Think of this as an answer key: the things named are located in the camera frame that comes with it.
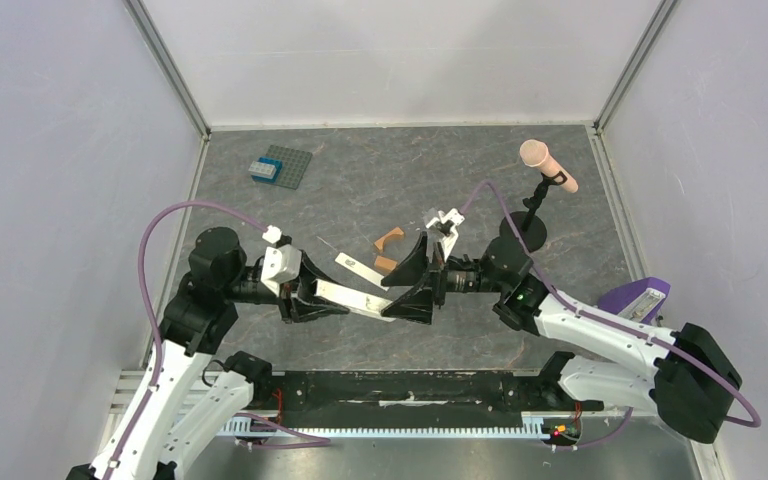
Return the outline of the white remote battery cover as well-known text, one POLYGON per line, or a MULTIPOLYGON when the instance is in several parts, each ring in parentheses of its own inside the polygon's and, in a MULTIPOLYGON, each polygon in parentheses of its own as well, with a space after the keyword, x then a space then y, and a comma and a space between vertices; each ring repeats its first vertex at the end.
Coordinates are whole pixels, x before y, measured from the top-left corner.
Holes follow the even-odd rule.
POLYGON ((340 252, 336 256, 335 262, 383 291, 389 290, 387 286, 382 284, 384 276, 359 260, 340 252))

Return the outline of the white remote control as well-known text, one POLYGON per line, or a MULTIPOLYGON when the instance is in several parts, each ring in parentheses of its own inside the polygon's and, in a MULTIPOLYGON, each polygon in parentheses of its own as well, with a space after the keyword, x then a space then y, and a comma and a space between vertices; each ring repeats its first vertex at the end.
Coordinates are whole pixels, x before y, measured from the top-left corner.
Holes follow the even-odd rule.
POLYGON ((391 303, 386 298, 354 290, 326 280, 316 281, 315 296, 341 305, 350 312, 361 316, 384 322, 394 321, 393 318, 383 315, 383 310, 391 303))

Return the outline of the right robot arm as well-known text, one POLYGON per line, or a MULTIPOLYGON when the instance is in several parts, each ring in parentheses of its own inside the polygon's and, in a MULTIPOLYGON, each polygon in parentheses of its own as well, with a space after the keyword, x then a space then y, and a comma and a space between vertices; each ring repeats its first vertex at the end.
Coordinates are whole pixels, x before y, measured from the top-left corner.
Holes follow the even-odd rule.
POLYGON ((498 293, 493 312, 514 331, 559 340, 600 356, 557 352, 537 382, 551 408, 595 401, 657 414, 675 432, 710 444, 718 436, 742 379, 713 336, 646 325, 584 305, 531 273, 532 260, 512 236, 494 238, 479 259, 445 257, 421 234, 382 283, 406 293, 383 315, 428 324, 449 293, 498 293))

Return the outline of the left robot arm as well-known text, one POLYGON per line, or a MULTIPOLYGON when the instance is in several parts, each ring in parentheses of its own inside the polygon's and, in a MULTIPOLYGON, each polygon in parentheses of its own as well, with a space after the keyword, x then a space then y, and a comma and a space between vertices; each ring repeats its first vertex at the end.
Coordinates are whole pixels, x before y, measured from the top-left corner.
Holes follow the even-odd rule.
POLYGON ((275 305, 289 323, 348 313, 346 305, 319 295, 320 287, 332 287, 331 278, 287 236, 270 227, 264 238, 264 255, 248 264, 235 230, 214 227, 197 237, 188 272, 154 321, 151 365, 134 399, 107 445, 68 478, 183 479, 239 411, 271 401, 271 364, 238 352, 223 362, 207 394, 188 413, 180 412, 238 320, 238 305, 275 305))

